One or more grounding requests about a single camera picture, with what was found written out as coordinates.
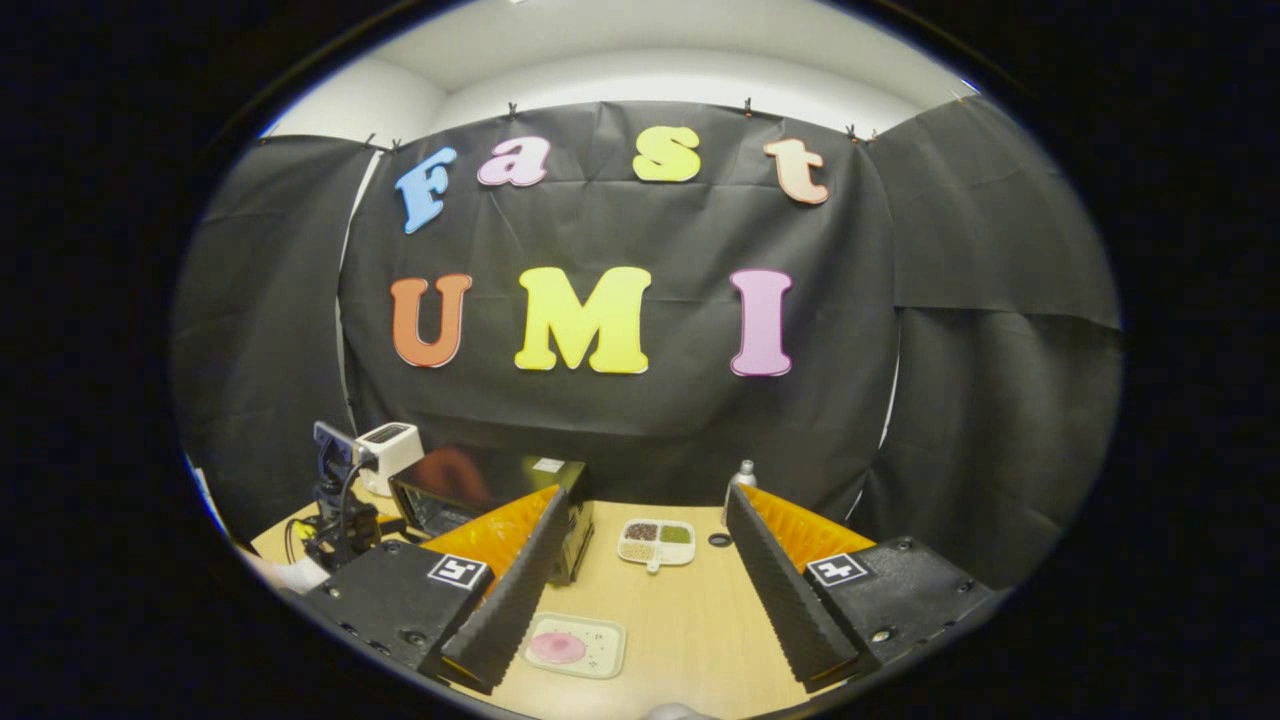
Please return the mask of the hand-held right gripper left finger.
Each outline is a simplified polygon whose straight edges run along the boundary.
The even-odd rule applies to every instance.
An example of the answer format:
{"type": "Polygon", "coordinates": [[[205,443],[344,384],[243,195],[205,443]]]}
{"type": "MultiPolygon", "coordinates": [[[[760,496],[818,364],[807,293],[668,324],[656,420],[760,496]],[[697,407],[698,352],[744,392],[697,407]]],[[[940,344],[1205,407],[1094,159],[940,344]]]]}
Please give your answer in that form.
{"type": "Polygon", "coordinates": [[[568,530],[568,495],[549,486],[425,546],[388,541],[302,601],[389,660],[489,694],[525,638],[568,530]]]}

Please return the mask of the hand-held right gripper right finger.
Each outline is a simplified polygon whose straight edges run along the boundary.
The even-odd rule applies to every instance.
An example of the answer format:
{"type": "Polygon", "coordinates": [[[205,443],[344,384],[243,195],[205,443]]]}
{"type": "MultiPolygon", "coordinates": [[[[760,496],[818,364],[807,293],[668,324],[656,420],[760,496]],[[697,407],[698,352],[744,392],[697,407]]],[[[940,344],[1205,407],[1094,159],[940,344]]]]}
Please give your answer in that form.
{"type": "Polygon", "coordinates": [[[730,488],[727,528],[808,691],[900,664],[996,602],[920,539],[874,542],[755,487],[730,488]]]}

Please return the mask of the pink ham slice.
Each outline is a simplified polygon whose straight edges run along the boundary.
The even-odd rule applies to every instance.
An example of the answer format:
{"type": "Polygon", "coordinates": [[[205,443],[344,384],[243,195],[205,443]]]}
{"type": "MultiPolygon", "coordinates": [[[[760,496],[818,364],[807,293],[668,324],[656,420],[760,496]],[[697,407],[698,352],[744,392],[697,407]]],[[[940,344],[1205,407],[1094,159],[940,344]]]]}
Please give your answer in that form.
{"type": "Polygon", "coordinates": [[[545,632],[536,634],[527,646],[529,656],[540,664],[571,665],[588,653],[585,642],[568,632],[545,632]]]}

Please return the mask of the cream rectangular plate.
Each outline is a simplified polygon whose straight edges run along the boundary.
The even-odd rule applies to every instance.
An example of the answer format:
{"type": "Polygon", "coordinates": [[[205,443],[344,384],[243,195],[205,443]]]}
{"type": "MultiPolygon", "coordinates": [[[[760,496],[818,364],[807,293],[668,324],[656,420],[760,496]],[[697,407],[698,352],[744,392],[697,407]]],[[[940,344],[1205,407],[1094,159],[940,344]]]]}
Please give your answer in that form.
{"type": "Polygon", "coordinates": [[[580,618],[561,612],[538,612],[534,615],[518,656],[534,667],[550,673],[588,679],[609,679],[616,676],[625,661],[626,630],[613,621],[580,618]],[[571,665],[549,665],[534,661],[529,656],[530,639],[545,632],[568,632],[581,638],[586,656],[571,665]]]}

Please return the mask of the black electric oven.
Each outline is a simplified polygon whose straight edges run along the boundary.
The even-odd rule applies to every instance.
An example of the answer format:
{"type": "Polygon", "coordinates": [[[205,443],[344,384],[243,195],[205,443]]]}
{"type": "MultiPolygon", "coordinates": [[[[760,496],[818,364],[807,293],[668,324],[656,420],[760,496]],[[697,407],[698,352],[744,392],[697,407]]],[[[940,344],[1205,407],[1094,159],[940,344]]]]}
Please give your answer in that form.
{"type": "Polygon", "coordinates": [[[568,500],[568,530],[549,582],[571,584],[593,537],[591,480],[585,462],[465,445],[442,446],[390,478],[410,534],[433,550],[490,565],[515,561],[550,497],[568,500]]]}

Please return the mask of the white toaster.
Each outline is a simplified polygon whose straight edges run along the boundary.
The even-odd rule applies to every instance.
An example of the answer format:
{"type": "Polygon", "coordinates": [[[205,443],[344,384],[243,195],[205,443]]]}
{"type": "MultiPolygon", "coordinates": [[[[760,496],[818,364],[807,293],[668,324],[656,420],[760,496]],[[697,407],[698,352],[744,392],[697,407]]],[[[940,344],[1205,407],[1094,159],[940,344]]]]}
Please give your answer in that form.
{"type": "Polygon", "coordinates": [[[375,462],[360,470],[356,486],[376,497],[390,498],[390,479],[416,464],[422,456],[422,442],[415,424],[390,421],[355,439],[375,462]]]}

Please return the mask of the silver spray bottle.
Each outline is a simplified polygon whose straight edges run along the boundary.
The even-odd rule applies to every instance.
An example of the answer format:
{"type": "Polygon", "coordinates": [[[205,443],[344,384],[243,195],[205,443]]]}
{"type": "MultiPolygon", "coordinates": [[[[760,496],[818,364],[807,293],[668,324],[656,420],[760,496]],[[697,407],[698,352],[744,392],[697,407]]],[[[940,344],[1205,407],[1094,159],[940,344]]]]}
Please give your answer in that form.
{"type": "Polygon", "coordinates": [[[746,486],[751,488],[758,487],[756,477],[754,473],[754,462],[751,460],[742,460],[739,465],[737,471],[730,478],[726,486],[724,498],[721,506],[721,516],[719,516],[719,524],[722,527],[727,527],[730,496],[732,495],[732,488],[736,486],[746,486]]]}

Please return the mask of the white divided dish of beans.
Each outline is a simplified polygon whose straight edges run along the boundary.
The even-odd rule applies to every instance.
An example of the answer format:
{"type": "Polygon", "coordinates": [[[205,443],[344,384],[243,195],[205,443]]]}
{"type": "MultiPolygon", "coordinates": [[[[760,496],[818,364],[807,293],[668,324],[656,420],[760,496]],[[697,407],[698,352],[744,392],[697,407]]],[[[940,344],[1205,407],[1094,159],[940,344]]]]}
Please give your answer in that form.
{"type": "Polygon", "coordinates": [[[630,519],[623,524],[616,546],[620,559],[639,562],[650,574],[663,566],[682,566],[696,556],[694,528],[685,521],[630,519]]]}

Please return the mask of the black backdrop cloth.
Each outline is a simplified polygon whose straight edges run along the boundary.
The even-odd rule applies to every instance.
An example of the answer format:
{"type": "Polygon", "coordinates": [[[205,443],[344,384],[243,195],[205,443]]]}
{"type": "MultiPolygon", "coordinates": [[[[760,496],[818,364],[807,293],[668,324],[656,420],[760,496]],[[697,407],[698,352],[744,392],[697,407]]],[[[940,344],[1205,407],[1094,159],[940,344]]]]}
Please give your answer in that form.
{"type": "Polygon", "coordinates": [[[180,437],[232,530],[298,509],[312,425],[577,460],[600,498],[764,488],[1023,583],[1096,478],[1121,313],[1056,163],[980,97],[869,143],[585,102],[376,155],[273,138],[193,227],[180,437]]]}

